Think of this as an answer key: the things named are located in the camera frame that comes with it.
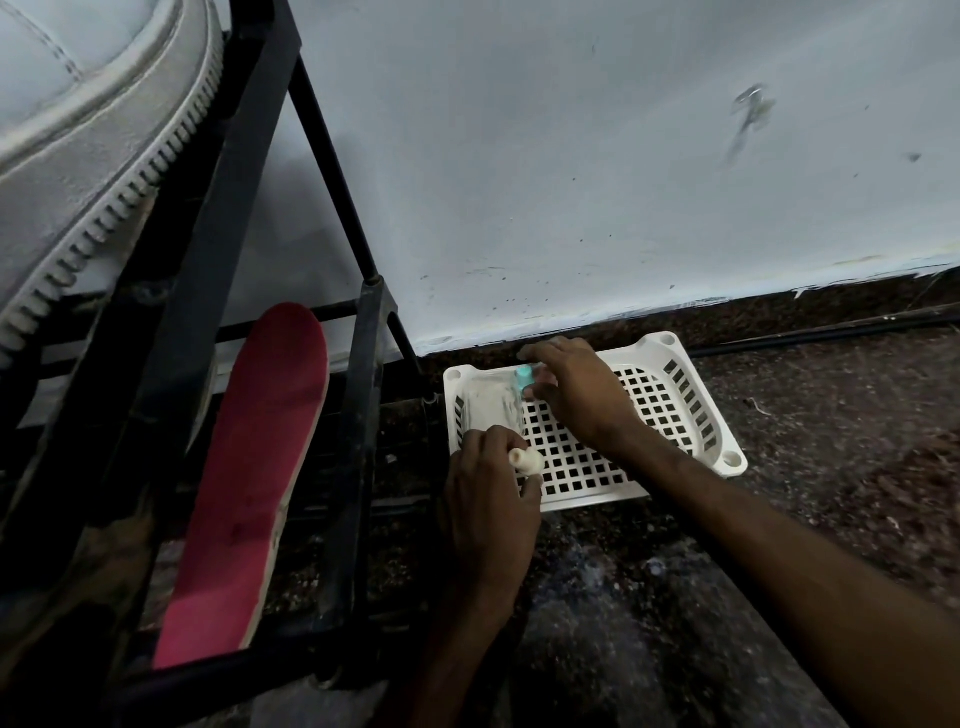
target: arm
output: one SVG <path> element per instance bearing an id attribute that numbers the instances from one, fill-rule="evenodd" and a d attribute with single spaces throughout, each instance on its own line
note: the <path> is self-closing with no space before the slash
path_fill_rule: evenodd
<path id="1" fill-rule="evenodd" d="M 514 612 L 540 530 L 540 478 L 522 496 L 507 459 L 527 443 L 504 427 L 471 430 L 450 458 L 439 504 L 454 573 L 434 611 L 417 668 L 391 684 L 371 726 L 449 726 L 484 655 Z"/>
<path id="2" fill-rule="evenodd" d="M 585 341 L 557 337 L 520 356 L 549 368 L 524 394 L 672 503 L 851 725 L 960 725 L 950 615 L 647 427 Z"/>

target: white wall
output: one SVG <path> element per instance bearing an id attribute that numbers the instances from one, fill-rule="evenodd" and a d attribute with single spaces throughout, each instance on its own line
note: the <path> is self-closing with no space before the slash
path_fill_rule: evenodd
<path id="1" fill-rule="evenodd" d="M 291 4 L 420 353 L 960 262 L 956 0 Z M 288 108 L 228 320 L 359 280 Z"/>

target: white cap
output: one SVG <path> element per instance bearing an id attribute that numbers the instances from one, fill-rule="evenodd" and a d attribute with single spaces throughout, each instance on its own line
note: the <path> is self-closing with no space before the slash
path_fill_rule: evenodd
<path id="1" fill-rule="evenodd" d="M 539 475 L 543 471 L 543 456 L 536 448 L 513 448 L 508 457 L 510 464 L 524 477 Z"/>

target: plastic basket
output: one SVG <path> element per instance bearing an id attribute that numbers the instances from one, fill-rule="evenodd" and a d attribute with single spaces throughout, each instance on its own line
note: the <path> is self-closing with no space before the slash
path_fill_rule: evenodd
<path id="1" fill-rule="evenodd" d="M 663 437 L 723 477 L 747 470 L 747 458 L 694 369 L 677 336 L 660 331 L 623 349 L 597 353 L 619 377 L 640 418 Z M 504 367 L 508 372 L 516 367 Z M 444 372 L 446 423 L 450 452 L 463 440 L 461 392 L 483 374 L 471 366 Z M 579 508 L 594 503 L 647 496 L 600 453 L 587 448 L 553 416 L 546 402 L 528 402 L 520 433 L 546 460 L 541 511 Z"/>

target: left hand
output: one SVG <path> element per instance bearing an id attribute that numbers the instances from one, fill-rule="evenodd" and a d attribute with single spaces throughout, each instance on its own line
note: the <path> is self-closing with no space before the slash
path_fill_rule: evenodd
<path id="1" fill-rule="evenodd" d="M 530 568 L 540 530 L 540 485 L 529 477 L 522 495 L 507 458 L 527 442 L 506 427 L 470 430 L 450 458 L 441 529 L 453 544 L 458 586 L 506 620 Z"/>

